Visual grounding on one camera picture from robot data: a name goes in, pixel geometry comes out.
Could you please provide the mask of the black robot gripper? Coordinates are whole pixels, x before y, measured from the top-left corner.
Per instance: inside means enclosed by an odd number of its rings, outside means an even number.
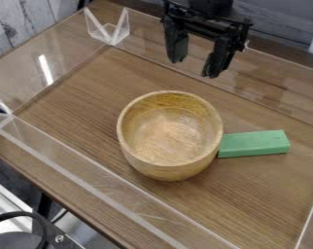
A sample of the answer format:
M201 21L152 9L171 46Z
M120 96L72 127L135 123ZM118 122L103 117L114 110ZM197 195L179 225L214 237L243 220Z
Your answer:
M202 75L217 78L229 68L237 51L246 49L253 21L238 13L234 0L163 0L167 57L182 62L189 54L189 31L214 42Z

